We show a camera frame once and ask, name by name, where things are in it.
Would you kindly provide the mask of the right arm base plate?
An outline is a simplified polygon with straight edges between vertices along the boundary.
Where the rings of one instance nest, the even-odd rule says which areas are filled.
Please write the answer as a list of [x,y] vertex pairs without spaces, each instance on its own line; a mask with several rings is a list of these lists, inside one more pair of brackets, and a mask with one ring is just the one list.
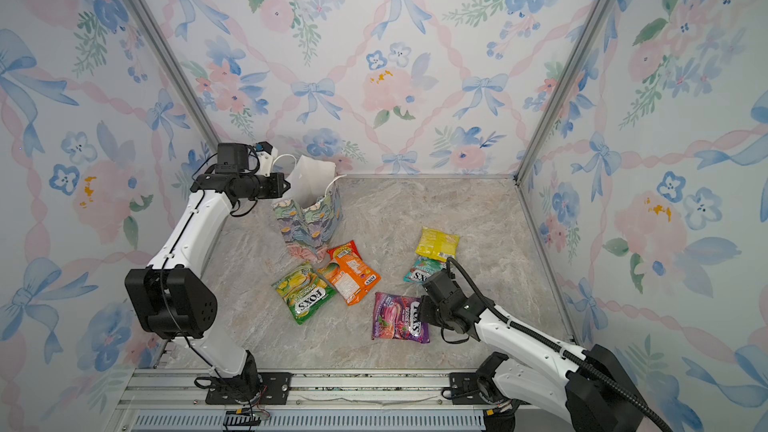
[[502,395],[493,380],[478,372],[452,372],[448,375],[449,386],[442,395],[454,405],[492,405]]

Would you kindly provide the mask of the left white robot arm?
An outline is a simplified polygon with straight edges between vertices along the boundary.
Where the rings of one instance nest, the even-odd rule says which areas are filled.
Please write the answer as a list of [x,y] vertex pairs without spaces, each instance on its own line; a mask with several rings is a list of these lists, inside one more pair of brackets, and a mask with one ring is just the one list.
[[264,385],[250,351],[237,344],[217,318],[218,300],[201,279],[225,220],[247,199],[279,199],[290,189],[285,175],[215,173],[196,177],[180,221],[143,268],[124,284],[143,330],[185,345],[209,367],[196,385],[239,403],[253,403]]

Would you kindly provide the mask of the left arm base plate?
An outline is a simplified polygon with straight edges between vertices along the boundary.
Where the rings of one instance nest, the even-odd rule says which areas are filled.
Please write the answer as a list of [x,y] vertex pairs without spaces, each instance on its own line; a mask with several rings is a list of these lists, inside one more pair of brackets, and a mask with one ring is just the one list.
[[258,372],[251,378],[225,379],[212,385],[207,405],[285,405],[291,389],[290,372]]

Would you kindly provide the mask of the purple Fox's bag front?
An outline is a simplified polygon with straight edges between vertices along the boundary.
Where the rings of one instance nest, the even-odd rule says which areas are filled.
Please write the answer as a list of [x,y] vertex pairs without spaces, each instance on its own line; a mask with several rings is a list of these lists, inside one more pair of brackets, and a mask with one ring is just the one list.
[[419,298],[377,292],[371,337],[429,343],[429,326],[422,318],[421,307]]

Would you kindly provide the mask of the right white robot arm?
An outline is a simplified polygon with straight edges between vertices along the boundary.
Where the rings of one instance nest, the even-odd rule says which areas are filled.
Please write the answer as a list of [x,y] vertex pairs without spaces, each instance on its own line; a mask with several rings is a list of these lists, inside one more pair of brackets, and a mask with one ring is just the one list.
[[517,320],[479,292],[467,296],[450,271],[427,279],[421,316],[431,326],[482,343],[492,353],[475,372],[493,405],[523,402],[576,431],[636,431],[647,406],[615,354],[563,342]]

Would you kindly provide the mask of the floral paper gift bag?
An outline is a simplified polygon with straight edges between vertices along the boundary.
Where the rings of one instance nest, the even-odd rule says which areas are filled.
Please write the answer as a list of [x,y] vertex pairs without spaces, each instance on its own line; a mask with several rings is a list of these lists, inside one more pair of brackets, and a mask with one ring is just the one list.
[[288,253],[320,264],[342,218],[338,175],[332,162],[299,156],[286,180],[289,190],[272,201]]

